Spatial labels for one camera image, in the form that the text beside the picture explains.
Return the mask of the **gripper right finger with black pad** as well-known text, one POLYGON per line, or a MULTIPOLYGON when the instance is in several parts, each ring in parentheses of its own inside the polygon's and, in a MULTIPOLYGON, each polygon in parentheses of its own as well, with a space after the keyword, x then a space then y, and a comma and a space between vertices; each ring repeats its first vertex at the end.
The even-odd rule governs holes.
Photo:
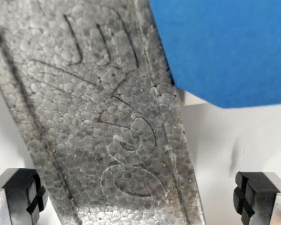
POLYGON ((244 225, 281 225, 281 178, 273 172, 237 172, 235 210, 244 225))

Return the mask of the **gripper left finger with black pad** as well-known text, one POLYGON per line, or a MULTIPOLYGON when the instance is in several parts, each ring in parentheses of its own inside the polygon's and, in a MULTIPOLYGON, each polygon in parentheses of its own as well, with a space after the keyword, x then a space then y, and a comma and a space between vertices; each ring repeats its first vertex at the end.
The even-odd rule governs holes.
POLYGON ((35 225, 48 194, 36 169, 8 168, 0 176, 0 225, 35 225))

